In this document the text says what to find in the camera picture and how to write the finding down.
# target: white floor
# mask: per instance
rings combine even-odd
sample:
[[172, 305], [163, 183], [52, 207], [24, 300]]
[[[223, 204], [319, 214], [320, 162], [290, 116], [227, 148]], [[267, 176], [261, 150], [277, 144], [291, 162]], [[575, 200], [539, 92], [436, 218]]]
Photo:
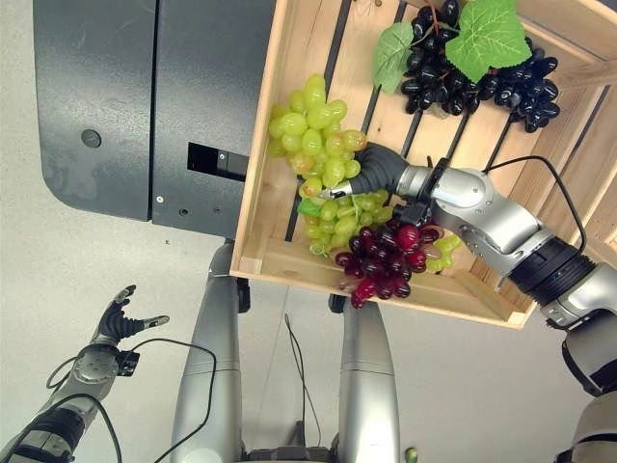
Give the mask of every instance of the white floor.
[[[0, 3], [4, 443], [43, 404], [48, 373], [87, 342], [123, 286], [138, 285], [132, 315], [167, 313], [171, 323], [156, 334], [189, 340], [206, 268], [222, 239], [74, 210], [49, 193], [40, 174], [32, 2]], [[341, 317], [328, 311], [324, 294], [259, 282], [252, 291], [253, 308], [240, 325], [247, 446], [281, 445], [300, 414], [284, 313], [305, 351], [329, 443]], [[562, 335], [541, 316], [517, 332], [389, 306], [383, 314], [397, 371], [401, 445], [417, 446], [422, 463], [549, 463], [568, 446], [588, 398], [561, 361]], [[145, 348], [135, 376], [120, 378], [105, 400], [125, 461], [152, 461], [168, 445], [185, 354], [179, 347]], [[316, 439], [311, 420], [308, 439]], [[76, 456], [114, 461], [101, 421]]]

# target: grape bunch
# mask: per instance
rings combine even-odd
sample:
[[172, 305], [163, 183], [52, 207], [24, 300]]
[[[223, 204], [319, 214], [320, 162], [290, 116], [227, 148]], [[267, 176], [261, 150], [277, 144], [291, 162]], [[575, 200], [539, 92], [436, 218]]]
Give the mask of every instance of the grape bunch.
[[559, 91], [545, 78], [557, 68], [557, 59], [545, 57], [541, 47], [534, 49], [527, 37], [531, 56], [524, 63], [491, 68], [477, 84], [471, 82], [445, 56], [445, 44], [458, 36], [454, 27], [458, 15], [457, 0], [446, 0], [436, 17], [427, 6], [419, 9], [412, 20], [414, 43], [407, 60], [408, 79], [401, 84], [401, 93], [408, 98], [405, 111], [413, 114], [437, 103], [445, 113], [459, 116], [464, 111], [473, 114], [481, 101], [493, 99], [510, 111], [510, 122], [524, 121], [529, 133], [557, 117], [559, 106], [553, 101]]
[[375, 295], [380, 299], [406, 298], [412, 275], [426, 271], [427, 258], [438, 252], [432, 243], [442, 237], [440, 227], [425, 225], [418, 229], [396, 218], [377, 228], [361, 227], [350, 238], [349, 250], [335, 256], [346, 275], [339, 287], [351, 292], [351, 304], [356, 309]]
[[392, 218], [392, 206], [384, 205], [388, 198], [386, 190], [327, 201], [310, 198], [308, 201], [315, 204], [308, 211], [311, 215], [300, 210], [306, 222], [305, 236], [310, 239], [308, 250], [326, 257], [332, 249], [347, 246], [362, 227], [385, 224]]
[[360, 172], [354, 151], [366, 147], [366, 136], [358, 130], [341, 130], [346, 114], [342, 99], [326, 102], [326, 82], [319, 74], [290, 94], [288, 106], [272, 108], [267, 153], [284, 157], [291, 170], [302, 176], [301, 197], [315, 197], [322, 187], [332, 188]]
[[342, 99], [327, 102], [325, 85], [323, 76], [314, 74], [302, 90], [290, 94], [288, 105], [272, 108], [267, 152], [284, 157], [304, 180], [298, 188], [303, 198], [298, 212], [305, 218], [308, 249], [327, 257], [332, 249], [344, 247], [361, 226], [387, 222], [392, 207], [384, 205], [389, 197], [386, 190], [337, 200], [318, 197], [324, 187], [332, 188], [360, 173], [355, 151], [366, 147], [363, 133], [341, 129], [347, 105]]

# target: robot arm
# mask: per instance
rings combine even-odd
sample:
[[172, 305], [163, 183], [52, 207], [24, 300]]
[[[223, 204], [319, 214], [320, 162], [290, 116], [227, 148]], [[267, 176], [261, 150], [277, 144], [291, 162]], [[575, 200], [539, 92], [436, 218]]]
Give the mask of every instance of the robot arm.
[[432, 220], [456, 234], [476, 256], [541, 306], [553, 328], [566, 331], [568, 368], [594, 395], [580, 419], [573, 450], [559, 463], [608, 463], [617, 455], [617, 270], [595, 264], [554, 236], [521, 205], [471, 169], [412, 166], [369, 144], [357, 156], [361, 173], [324, 196], [387, 188], [408, 201], [395, 209], [414, 225]]
[[94, 420], [97, 402], [109, 393], [116, 376], [130, 376], [139, 354], [120, 352], [119, 342], [169, 321], [126, 318], [122, 308], [135, 286], [123, 289], [101, 317], [90, 344], [76, 357], [64, 385], [45, 402], [26, 428], [0, 451], [2, 463], [72, 461], [72, 454]]

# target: wooden crate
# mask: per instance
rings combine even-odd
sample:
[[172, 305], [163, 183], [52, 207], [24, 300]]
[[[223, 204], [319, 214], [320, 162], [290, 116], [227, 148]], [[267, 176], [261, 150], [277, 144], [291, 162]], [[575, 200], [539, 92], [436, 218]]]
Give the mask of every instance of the wooden crate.
[[[250, 279], [340, 293], [342, 273], [312, 256], [293, 228], [296, 179], [285, 163], [267, 158], [269, 109], [324, 73], [330, 98], [348, 103], [344, 127], [366, 130], [371, 141], [401, 152], [410, 163], [452, 154], [452, 166], [483, 169], [528, 154], [548, 158], [563, 176], [590, 235], [588, 253], [617, 261], [617, 14], [591, 0], [520, 0], [527, 34], [560, 66], [551, 76], [560, 87], [561, 115], [534, 134], [507, 113], [483, 103], [466, 121], [405, 114], [404, 97], [374, 91], [371, 57], [380, 32], [410, 21], [421, 0], [278, 0], [255, 121], [232, 273]], [[538, 215], [555, 233], [575, 243], [574, 221], [550, 173], [541, 165], [516, 164], [491, 173], [496, 189]], [[490, 271], [466, 249], [442, 275], [412, 279], [412, 295], [389, 303], [496, 325], [521, 328], [532, 301]]]

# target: grape leaf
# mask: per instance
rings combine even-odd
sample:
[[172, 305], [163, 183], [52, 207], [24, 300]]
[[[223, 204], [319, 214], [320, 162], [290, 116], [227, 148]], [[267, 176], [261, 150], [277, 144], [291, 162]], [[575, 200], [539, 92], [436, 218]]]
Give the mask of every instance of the grape leaf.
[[474, 0], [459, 18], [461, 33], [445, 45], [445, 56], [472, 82], [489, 67], [507, 68], [531, 56], [515, 0]]
[[319, 217], [321, 206], [315, 204], [308, 198], [304, 198], [298, 204], [298, 213], [301, 215], [308, 215], [310, 217]]
[[412, 27], [409, 22], [395, 22], [382, 31], [373, 52], [373, 85], [382, 86], [393, 94], [407, 70], [407, 58], [412, 54]]

